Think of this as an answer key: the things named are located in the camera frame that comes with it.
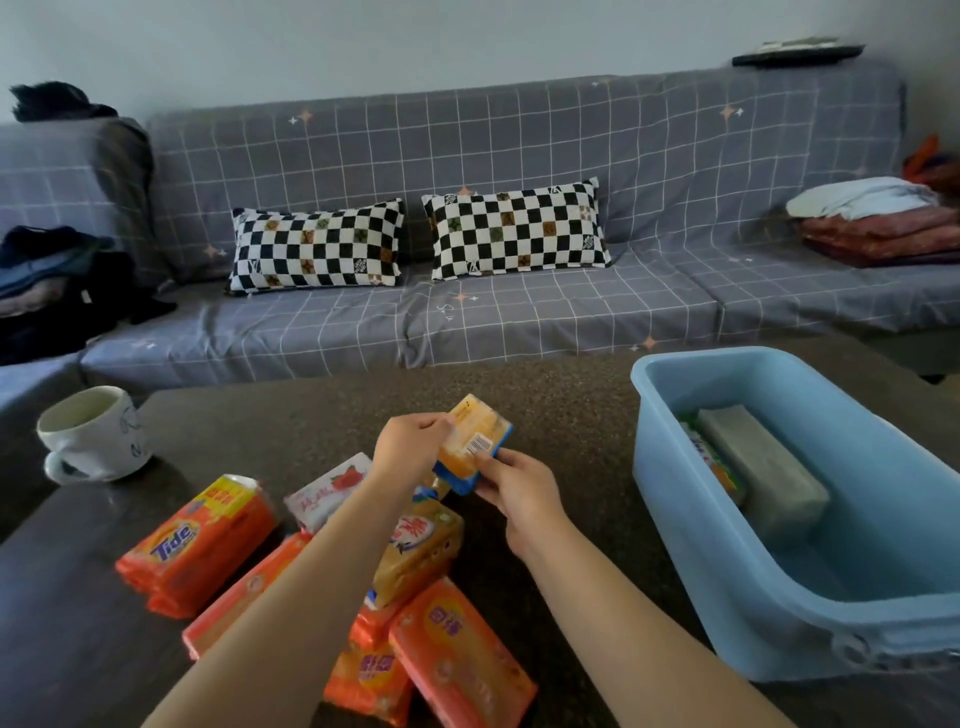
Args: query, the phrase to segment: barcode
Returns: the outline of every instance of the barcode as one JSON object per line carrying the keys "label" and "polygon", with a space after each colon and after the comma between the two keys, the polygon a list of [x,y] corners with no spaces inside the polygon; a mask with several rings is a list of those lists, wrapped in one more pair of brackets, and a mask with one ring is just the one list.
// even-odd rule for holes
{"label": "barcode", "polygon": [[467,443],[467,452],[475,455],[477,452],[490,452],[493,449],[493,440],[477,432]]}

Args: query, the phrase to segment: coffee table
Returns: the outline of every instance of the coffee table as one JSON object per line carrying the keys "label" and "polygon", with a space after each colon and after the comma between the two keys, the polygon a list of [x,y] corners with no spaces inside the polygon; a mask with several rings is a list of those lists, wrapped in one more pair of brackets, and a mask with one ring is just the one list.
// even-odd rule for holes
{"label": "coffee table", "polygon": [[[960,469],[960,403],[852,339],[777,345]],[[512,447],[554,469],[564,505],[584,533],[706,640],[631,475],[638,396],[629,374],[637,356],[153,395],[141,410],[157,453],[151,465],[113,485],[59,489],[0,547],[0,723],[138,726],[190,666],[180,643],[185,622],[148,613],[113,562],[221,473],[260,478],[279,502],[355,452],[372,453],[391,415],[446,410],[467,392],[516,425]],[[525,725],[614,726],[529,574],[507,549],[499,514],[477,497],[451,495],[447,502],[467,520],[453,579],[540,685]],[[762,689],[801,726],[930,728],[960,723],[958,688],[960,674],[952,672]],[[315,724],[383,725],[329,706],[321,706]],[[421,699],[410,724],[437,724]]]}

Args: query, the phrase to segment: light blue plastic basin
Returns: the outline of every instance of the light blue plastic basin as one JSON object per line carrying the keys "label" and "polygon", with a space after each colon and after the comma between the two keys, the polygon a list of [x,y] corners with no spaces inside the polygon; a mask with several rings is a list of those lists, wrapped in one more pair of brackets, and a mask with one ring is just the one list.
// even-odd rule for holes
{"label": "light blue plastic basin", "polygon": [[[713,648],[750,680],[950,667],[960,657],[960,475],[792,354],[644,356],[634,478]],[[744,404],[830,491],[771,552],[676,415]]]}

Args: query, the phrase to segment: checkered pillow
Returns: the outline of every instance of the checkered pillow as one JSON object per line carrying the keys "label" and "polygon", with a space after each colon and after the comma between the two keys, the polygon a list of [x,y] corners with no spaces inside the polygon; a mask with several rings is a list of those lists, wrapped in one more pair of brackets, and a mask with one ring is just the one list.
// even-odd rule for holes
{"label": "checkered pillow", "polygon": [[600,182],[499,192],[424,195],[433,279],[611,264],[600,229]]}
{"label": "checkered pillow", "polygon": [[403,202],[339,212],[233,211],[237,251],[228,290],[395,285]]}

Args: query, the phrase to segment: mug handle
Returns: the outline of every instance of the mug handle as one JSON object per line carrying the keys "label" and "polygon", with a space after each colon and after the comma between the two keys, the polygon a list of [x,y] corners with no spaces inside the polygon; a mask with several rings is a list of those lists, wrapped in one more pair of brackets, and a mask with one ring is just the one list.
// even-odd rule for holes
{"label": "mug handle", "polygon": [[88,483],[92,478],[89,475],[74,475],[68,473],[63,467],[63,458],[56,452],[48,452],[43,461],[43,471],[51,480],[58,485],[73,485],[75,483]]}

